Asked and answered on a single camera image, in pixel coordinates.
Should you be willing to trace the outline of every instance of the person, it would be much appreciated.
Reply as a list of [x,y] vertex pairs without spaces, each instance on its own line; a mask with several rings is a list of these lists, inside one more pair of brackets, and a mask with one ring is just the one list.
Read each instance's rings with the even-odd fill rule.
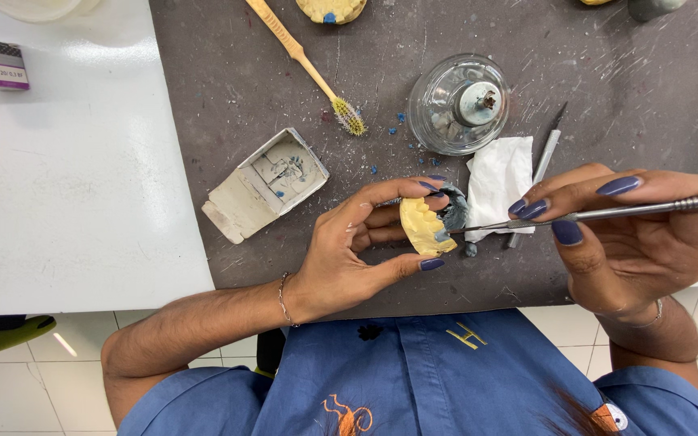
[[[698,435],[698,333],[670,296],[698,281],[698,210],[552,226],[570,296],[610,337],[614,371],[594,383],[517,309],[317,322],[445,264],[357,257],[406,237],[386,202],[426,196],[439,210],[444,179],[364,186],[316,220],[296,273],[188,296],[114,332],[102,368],[118,435]],[[535,185],[509,215],[542,221],[691,195],[698,174],[589,163]],[[273,379],[188,369],[214,348],[298,324]]]

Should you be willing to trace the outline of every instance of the metal dental instrument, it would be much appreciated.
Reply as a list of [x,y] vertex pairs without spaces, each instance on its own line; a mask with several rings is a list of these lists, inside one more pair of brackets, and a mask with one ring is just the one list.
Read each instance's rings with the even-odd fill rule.
[[[567,103],[559,109],[559,114],[556,117],[556,125],[554,129],[548,134],[548,141],[543,147],[543,153],[540,155],[540,160],[538,161],[538,167],[535,168],[535,174],[532,176],[532,184],[539,183],[543,180],[545,176],[545,170],[548,168],[548,162],[551,161],[551,155],[554,153],[557,142],[559,142],[559,135],[561,135],[561,130],[559,130],[559,123],[561,119],[565,117],[565,110],[567,109]],[[521,240],[521,235],[519,233],[513,233],[510,235],[508,240],[508,248],[516,248]]]
[[543,223],[536,223],[529,220],[509,220],[504,223],[490,224],[489,226],[468,227],[466,229],[454,229],[446,233],[464,233],[470,231],[489,231],[497,229],[520,229],[522,227],[549,226],[557,220],[568,221],[588,221],[604,220],[606,218],[616,218],[618,216],[647,215],[649,213],[674,212],[676,210],[698,209],[698,195],[687,199],[677,200],[669,203],[623,205],[601,210],[587,210],[585,212],[573,212],[564,216],[559,216],[553,220]]

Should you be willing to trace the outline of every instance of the blue nail polish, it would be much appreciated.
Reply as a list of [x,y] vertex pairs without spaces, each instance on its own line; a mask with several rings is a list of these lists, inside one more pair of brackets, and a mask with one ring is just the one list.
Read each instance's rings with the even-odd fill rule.
[[421,184],[422,186],[424,186],[427,189],[430,189],[434,193],[438,192],[438,188],[436,188],[435,186],[432,186],[431,184],[429,184],[427,182],[419,182],[419,184]]
[[446,264],[446,262],[444,262],[442,259],[432,258],[432,259],[425,259],[425,260],[419,262],[419,267],[422,268],[422,271],[430,271],[431,269],[441,267],[445,264]]
[[600,195],[618,195],[628,193],[639,185],[639,178],[636,178],[634,175],[627,175],[603,184],[602,187],[596,190],[596,193]]
[[551,223],[556,240],[562,245],[575,245],[583,241],[583,233],[578,229],[578,224],[573,221],[559,220]]
[[508,208],[508,212],[509,213],[519,213],[519,211],[521,209],[524,209],[524,207],[526,205],[527,205],[527,203],[524,202],[524,199],[521,199],[521,200],[517,201],[516,203],[513,203],[512,205],[510,205],[510,207]]
[[532,220],[540,216],[540,214],[544,213],[547,209],[548,205],[545,204],[545,199],[541,199],[521,209],[521,211],[517,213],[517,216],[521,220]]

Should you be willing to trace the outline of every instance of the hand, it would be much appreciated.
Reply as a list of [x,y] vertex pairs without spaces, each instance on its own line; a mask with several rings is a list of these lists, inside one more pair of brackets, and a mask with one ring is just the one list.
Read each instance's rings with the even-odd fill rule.
[[[698,174],[587,163],[536,184],[509,215],[546,221],[580,210],[663,203],[698,195]],[[698,282],[698,209],[608,220],[555,222],[572,298],[587,310],[637,325],[655,301]]]
[[443,209],[447,196],[427,195],[441,188],[444,179],[434,175],[368,184],[320,215],[303,266],[290,276],[282,293],[292,322],[313,321],[349,309],[408,275],[443,265],[439,258],[416,253],[368,265],[357,253],[373,243],[406,239],[398,223],[400,205],[379,204],[398,197],[426,197],[431,210]]

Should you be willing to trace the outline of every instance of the silver bracelet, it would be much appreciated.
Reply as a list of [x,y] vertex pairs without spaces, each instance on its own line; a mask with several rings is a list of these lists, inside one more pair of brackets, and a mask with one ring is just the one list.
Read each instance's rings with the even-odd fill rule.
[[285,308],[285,299],[282,297],[282,289],[285,289],[285,280],[287,279],[287,276],[290,275],[289,272],[285,272],[284,275],[282,275],[282,282],[279,283],[279,306],[282,307],[282,312],[285,313],[285,318],[287,319],[287,322],[290,323],[290,327],[300,327],[300,324],[296,324],[292,322],[292,319],[290,319],[290,314],[287,312],[287,309]]
[[662,299],[656,300],[656,307],[658,307],[658,313],[656,314],[656,317],[653,319],[653,321],[651,321],[650,323],[641,325],[641,326],[632,326],[632,327],[633,328],[643,328],[643,327],[647,327],[647,326],[655,323],[656,321],[658,321],[662,317]]

